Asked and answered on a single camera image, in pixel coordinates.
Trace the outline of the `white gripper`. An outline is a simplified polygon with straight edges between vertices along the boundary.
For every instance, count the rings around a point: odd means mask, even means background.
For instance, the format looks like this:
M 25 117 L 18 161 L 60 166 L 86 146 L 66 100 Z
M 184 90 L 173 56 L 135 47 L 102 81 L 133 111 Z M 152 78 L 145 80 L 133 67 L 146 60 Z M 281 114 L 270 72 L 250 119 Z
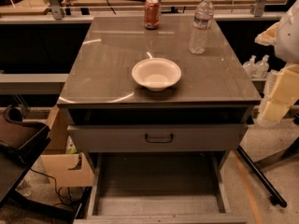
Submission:
M 276 44 L 278 23 L 272 24 L 255 37 L 263 46 Z M 299 64 L 287 63 L 279 72 L 272 70 L 264 86 L 260 104 L 261 123 L 279 123 L 299 100 Z

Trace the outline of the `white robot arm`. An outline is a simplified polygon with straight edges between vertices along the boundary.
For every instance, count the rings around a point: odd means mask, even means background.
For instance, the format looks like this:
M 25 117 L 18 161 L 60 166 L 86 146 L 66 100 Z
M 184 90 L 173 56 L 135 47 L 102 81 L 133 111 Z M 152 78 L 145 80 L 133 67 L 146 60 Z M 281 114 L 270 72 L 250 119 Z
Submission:
M 279 123 L 299 100 L 299 0 L 280 21 L 257 35 L 255 42 L 273 46 L 285 66 L 266 81 L 269 90 L 261 101 L 257 122 L 264 127 Z

